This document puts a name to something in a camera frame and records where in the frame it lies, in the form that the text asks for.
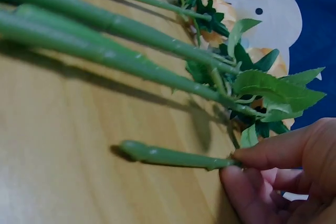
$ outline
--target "wood grain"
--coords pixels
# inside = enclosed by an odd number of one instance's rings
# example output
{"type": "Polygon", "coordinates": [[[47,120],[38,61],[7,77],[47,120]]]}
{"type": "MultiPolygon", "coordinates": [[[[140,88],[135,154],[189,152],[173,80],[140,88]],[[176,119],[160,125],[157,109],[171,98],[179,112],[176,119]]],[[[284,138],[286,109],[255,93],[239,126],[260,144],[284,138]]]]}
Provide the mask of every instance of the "wood grain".
{"type": "MultiPolygon", "coordinates": [[[[171,12],[132,0],[86,1],[191,42],[171,12]]],[[[183,61],[116,40],[188,77],[183,61]]],[[[3,41],[0,90],[0,223],[238,223],[218,171],[132,163],[111,151],[133,139],[226,157],[233,145],[214,104],[3,41]]]]}

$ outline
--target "blue background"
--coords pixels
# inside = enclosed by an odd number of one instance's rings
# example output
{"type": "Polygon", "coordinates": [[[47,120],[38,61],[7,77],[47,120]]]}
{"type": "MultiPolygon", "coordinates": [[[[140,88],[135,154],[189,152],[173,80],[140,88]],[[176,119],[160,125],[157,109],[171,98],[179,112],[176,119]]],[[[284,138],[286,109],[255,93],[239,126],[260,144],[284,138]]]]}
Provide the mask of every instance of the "blue background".
{"type": "Polygon", "coordinates": [[[308,88],[328,95],[297,118],[292,129],[319,118],[335,117],[336,106],[336,0],[296,0],[303,21],[302,33],[290,48],[290,74],[326,67],[322,81],[314,79],[308,88]]]}

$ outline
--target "hand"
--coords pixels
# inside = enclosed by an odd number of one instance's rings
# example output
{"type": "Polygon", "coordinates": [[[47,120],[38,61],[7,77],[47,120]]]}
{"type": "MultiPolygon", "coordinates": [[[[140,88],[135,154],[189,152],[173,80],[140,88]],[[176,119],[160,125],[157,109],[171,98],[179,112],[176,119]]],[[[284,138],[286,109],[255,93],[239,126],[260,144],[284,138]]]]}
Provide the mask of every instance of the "hand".
{"type": "Polygon", "coordinates": [[[234,157],[250,168],[228,167],[220,176],[243,223],[336,223],[336,119],[263,140],[234,157]],[[290,202],[279,190],[309,197],[290,202]]]}

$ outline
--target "wooden surface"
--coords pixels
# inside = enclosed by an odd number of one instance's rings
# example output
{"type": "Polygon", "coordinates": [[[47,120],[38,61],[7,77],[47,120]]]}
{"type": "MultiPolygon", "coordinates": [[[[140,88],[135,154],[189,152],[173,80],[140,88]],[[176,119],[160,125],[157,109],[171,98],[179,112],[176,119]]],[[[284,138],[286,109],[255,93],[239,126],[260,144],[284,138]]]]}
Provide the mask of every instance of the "wooden surface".
{"type": "MultiPolygon", "coordinates": [[[[86,1],[190,42],[171,12],[86,1]]],[[[117,40],[189,76],[183,61],[117,40]]],[[[210,102],[3,41],[0,91],[0,223],[238,223],[218,171],[132,163],[112,147],[133,139],[226,157],[233,145],[210,102]]]]}

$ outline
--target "peach rose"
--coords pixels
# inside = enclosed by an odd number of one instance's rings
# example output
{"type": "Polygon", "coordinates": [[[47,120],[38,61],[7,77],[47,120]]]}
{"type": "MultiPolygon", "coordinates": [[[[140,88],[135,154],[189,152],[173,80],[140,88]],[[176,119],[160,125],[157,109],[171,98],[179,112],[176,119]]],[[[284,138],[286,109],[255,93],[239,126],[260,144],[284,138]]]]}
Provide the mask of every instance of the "peach rose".
{"type": "MultiPolygon", "coordinates": [[[[209,0],[202,0],[203,5],[206,6],[208,1],[209,0]]],[[[231,31],[237,21],[236,11],[232,5],[228,4],[224,0],[213,0],[213,8],[215,8],[218,13],[224,13],[224,19],[221,23],[224,24],[229,31],[231,31]]],[[[212,47],[218,47],[224,40],[227,39],[214,31],[209,33],[205,30],[201,30],[201,35],[212,47]]]]}

